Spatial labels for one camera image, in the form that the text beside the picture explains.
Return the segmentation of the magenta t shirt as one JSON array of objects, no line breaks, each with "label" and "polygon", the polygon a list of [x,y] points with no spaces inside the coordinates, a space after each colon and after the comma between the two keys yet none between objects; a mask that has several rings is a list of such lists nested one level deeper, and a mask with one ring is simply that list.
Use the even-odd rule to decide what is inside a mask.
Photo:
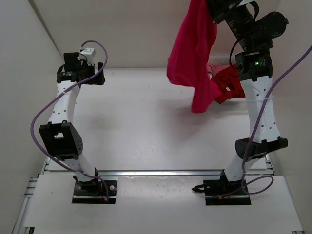
[{"label": "magenta t shirt", "polygon": [[206,112],[220,96],[207,71],[211,49],[216,41],[217,25],[204,0],[192,0],[168,58],[167,78],[174,85],[193,87],[193,113]]}]

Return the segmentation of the dark red t shirt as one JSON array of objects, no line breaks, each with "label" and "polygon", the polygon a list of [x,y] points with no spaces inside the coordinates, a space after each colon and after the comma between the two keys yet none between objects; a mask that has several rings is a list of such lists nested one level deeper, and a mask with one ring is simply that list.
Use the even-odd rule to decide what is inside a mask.
[{"label": "dark red t shirt", "polygon": [[228,66],[221,71],[218,71],[216,75],[213,75],[212,81],[217,84],[218,89],[221,92],[221,95],[215,99],[219,104],[230,99],[245,98],[245,93],[240,84],[236,69]]}]

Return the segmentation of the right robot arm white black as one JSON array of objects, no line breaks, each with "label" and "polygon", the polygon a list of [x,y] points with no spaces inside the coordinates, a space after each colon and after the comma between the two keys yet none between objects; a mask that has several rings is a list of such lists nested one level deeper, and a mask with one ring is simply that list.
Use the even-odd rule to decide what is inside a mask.
[{"label": "right robot arm white black", "polygon": [[236,44],[243,49],[235,61],[247,102],[250,136],[235,142],[236,155],[221,173],[219,190],[230,195],[257,161],[267,153],[288,146],[275,121],[270,93],[273,84],[270,49],[273,39],[286,31],[289,22],[276,11],[257,19],[259,6],[254,0],[208,0],[206,3],[214,23],[225,21]]}]

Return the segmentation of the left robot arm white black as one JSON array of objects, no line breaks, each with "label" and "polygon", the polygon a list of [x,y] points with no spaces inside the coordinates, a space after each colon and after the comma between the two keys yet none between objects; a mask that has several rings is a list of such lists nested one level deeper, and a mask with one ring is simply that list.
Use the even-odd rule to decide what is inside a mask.
[{"label": "left robot arm white black", "polygon": [[57,71],[57,97],[52,114],[39,133],[49,155],[74,171],[76,183],[91,195],[102,190],[102,183],[96,177],[98,172],[82,154],[82,137],[73,125],[73,115],[80,81],[87,85],[103,85],[104,74],[95,74],[94,48],[80,49],[79,52],[65,53],[64,64]]}]

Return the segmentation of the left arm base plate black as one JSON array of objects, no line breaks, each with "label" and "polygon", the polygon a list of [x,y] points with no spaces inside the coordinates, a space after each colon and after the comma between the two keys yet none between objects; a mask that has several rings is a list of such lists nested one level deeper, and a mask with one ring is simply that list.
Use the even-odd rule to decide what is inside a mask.
[{"label": "left arm base plate black", "polygon": [[117,197],[117,180],[106,180],[108,198],[105,187],[99,182],[97,186],[85,188],[78,182],[75,183],[72,203],[74,204],[115,204]]}]

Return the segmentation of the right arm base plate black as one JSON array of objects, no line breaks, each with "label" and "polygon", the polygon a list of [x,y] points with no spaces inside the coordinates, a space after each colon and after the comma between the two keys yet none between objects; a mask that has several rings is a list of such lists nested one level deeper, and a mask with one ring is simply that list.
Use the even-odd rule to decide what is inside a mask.
[{"label": "right arm base plate black", "polygon": [[206,206],[251,205],[248,194],[242,191],[241,182],[222,182],[204,180],[201,185],[192,188],[195,193],[204,193]]}]

